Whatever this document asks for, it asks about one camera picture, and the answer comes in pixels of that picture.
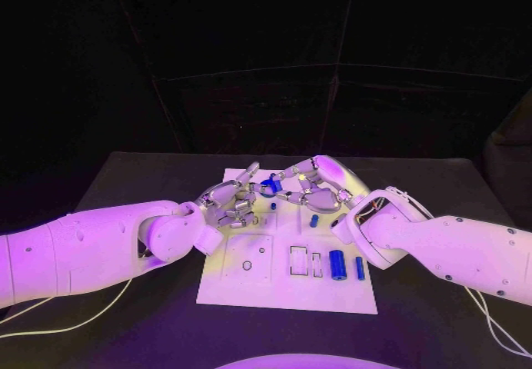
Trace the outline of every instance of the cylindrical battery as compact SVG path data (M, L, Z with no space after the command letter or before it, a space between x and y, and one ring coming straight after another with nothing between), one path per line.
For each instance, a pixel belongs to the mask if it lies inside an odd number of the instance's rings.
M329 252L331 276L334 280L344 281L348 278L347 261L344 260L342 250Z

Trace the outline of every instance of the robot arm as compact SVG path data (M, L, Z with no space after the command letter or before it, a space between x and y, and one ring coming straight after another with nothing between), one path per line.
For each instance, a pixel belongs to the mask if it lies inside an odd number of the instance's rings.
M212 254L224 239L217 228L240 228L253 221L256 195L244 190L257 170L254 163L195 202L153 201L81 211L0 236L0 308L97 291L166 266L192 247ZM142 254L139 240L149 251Z
M345 244L355 243L377 267L387 269L411 254L437 277L532 305L532 233L453 216L434 219L396 188L370 193L358 176L328 156L303 161L274 179L295 175L305 193L296 201L282 193L277 197L323 213L334 212L335 202L345 203L351 211L331 224L332 232ZM338 194L313 198L326 191L319 188L323 181Z

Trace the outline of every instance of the table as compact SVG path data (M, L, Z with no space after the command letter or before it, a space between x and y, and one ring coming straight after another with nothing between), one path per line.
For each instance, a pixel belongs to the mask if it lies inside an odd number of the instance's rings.
M277 155L112 154L77 211L168 199L192 201L221 182L225 168L287 168L305 157ZM466 159L341 158L371 189L397 186L434 216L514 225ZM456 284L407 256L371 268L378 315L195 303L205 256L136 278L122 299L88 325L62 334L0 342L2 366L214 368L283 353L335 354L397 367L527 367L530 360L495 342L478 306ZM2 332L77 325L107 306L123 284L55 298L2 326ZM532 348L532 307L486 296L491 312Z

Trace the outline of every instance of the white board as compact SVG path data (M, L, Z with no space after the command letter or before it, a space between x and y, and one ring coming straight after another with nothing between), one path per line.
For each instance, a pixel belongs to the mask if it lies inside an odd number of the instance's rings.
M243 170L227 169L224 180L234 179ZM272 172L277 173L279 170L260 170L254 182L267 179ZM283 189L302 191L297 178L283 181ZM276 202L276 210L272 210L272 202ZM319 214L316 228L309 226L316 213L279 198L259 195L254 212L259 224L241 229L220 228L225 238L214 255L205 258L197 303L377 314L367 261L367 280L359 281L355 257L361 254L357 246L345 245L329 230L331 222L348 209L336 214ZM290 254L292 246L299 248ZM332 250L344 251L348 269L348 279L344 281L332 279ZM315 270L318 259L321 273ZM295 263L297 273L305 266L309 268L308 275L290 273Z

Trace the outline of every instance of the small blue part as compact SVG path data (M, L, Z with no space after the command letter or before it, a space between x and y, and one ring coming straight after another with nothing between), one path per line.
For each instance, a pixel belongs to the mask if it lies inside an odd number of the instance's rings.
M367 279L367 276L364 274L364 263L361 256L357 257L357 261L358 261L358 280L364 281Z
M345 279L348 279L348 270L342 250L332 250L329 252L329 261L331 261L331 276L334 280L344 281Z
M310 219L310 227L316 228L318 225L319 225L319 216L315 214L313 218Z
M263 182L261 182L261 185L267 185L270 186L272 190L274 191L274 193L277 193L279 191L283 191L283 186L280 185L280 181L274 181L273 178L274 178L274 175L276 173L272 173L270 174L270 179L266 179ZM266 198L274 198L276 196L273 194L261 194Z

